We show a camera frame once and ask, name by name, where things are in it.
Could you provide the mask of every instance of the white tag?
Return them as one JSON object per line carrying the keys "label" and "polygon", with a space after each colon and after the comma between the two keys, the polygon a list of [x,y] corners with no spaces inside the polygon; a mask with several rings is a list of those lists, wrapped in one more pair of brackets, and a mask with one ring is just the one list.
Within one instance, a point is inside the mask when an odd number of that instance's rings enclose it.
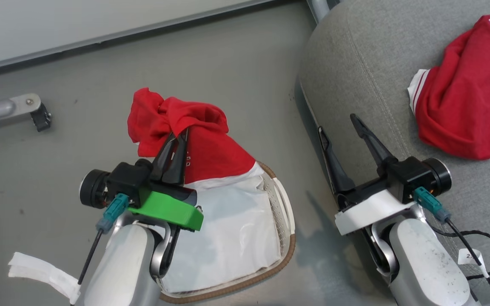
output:
{"label": "white tag", "polygon": [[78,280],[44,260],[15,252],[9,262],[9,277],[23,277],[48,283],[74,305],[80,296]]}
{"label": "white tag", "polygon": [[[480,263],[481,263],[480,269],[481,269],[481,272],[483,273],[484,277],[489,278],[489,274],[487,272],[487,268],[485,267],[485,263],[483,261],[483,256],[481,255],[481,252],[476,250],[476,249],[472,249],[472,250],[474,251],[474,253],[476,253],[476,256],[480,260]],[[457,263],[459,265],[466,265],[466,264],[478,265],[476,263],[476,261],[474,260],[474,258],[472,257],[472,254],[470,254],[470,252],[468,251],[467,248],[459,250],[459,259],[458,259]]]}

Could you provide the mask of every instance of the gray sofa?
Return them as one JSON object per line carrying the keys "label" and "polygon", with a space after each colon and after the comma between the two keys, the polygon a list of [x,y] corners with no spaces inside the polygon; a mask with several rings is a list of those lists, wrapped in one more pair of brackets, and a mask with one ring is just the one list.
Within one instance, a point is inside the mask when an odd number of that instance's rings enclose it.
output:
{"label": "gray sofa", "polygon": [[[418,69],[439,64],[444,47],[486,14],[490,0],[347,0],[315,29],[299,81],[355,182],[373,179],[376,172],[350,113],[358,114],[399,159],[442,160],[453,175],[452,189],[441,196],[452,220],[461,230],[490,233],[490,161],[459,159],[422,143],[406,91]],[[463,247],[454,239],[440,240],[452,255]],[[490,241],[474,237],[470,242],[483,252],[490,270]],[[466,275],[479,273],[471,266],[464,270]],[[484,279],[470,286],[480,301],[490,300]]]}

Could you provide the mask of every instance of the laundry basket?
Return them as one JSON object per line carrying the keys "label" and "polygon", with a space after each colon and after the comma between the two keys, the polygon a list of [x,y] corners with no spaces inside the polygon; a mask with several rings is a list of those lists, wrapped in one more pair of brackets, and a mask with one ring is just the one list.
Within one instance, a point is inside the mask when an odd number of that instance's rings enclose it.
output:
{"label": "laundry basket", "polygon": [[292,258],[292,254],[294,254],[294,247],[296,245],[296,238],[294,236],[294,216],[292,214],[290,201],[288,200],[285,189],[274,172],[265,164],[261,162],[258,163],[265,172],[262,175],[262,178],[264,179],[265,190],[270,199],[271,212],[275,221],[277,234],[279,235],[281,258],[269,267],[260,269],[255,273],[202,290],[169,293],[164,288],[163,280],[158,279],[158,285],[162,289],[162,294],[160,296],[161,300],[173,304],[185,304],[209,298],[216,298],[263,281],[281,271],[288,264]]}

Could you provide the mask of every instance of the red cloth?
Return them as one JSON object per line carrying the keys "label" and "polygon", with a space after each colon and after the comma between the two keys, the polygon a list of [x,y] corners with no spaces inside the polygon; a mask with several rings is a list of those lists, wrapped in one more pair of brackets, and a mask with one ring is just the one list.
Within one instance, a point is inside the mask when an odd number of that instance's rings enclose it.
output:
{"label": "red cloth", "polygon": [[188,127],[185,184],[239,176],[253,167],[255,159],[226,134],[226,116],[220,108],[175,97],[164,100],[148,88],[134,94],[128,134],[139,143],[139,156],[155,157],[170,132],[178,135]]}
{"label": "red cloth", "polygon": [[441,66],[420,70],[408,90],[422,141],[490,159],[490,16],[447,46]]}

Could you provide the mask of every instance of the gray floor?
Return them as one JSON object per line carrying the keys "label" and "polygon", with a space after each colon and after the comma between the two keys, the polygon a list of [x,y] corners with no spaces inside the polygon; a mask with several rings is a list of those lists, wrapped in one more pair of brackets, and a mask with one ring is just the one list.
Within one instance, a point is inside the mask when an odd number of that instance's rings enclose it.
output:
{"label": "gray floor", "polygon": [[100,211],[80,205],[78,185],[91,169],[137,158],[126,119],[142,87],[221,107],[230,135],[274,170],[294,210],[288,266],[201,304],[393,305],[335,229],[333,199],[294,101],[312,29],[305,2],[291,2],[0,73],[0,98],[38,93],[54,115],[43,133],[28,118],[0,125],[0,306],[68,305],[47,285],[8,279],[7,263],[19,251],[79,275]]}

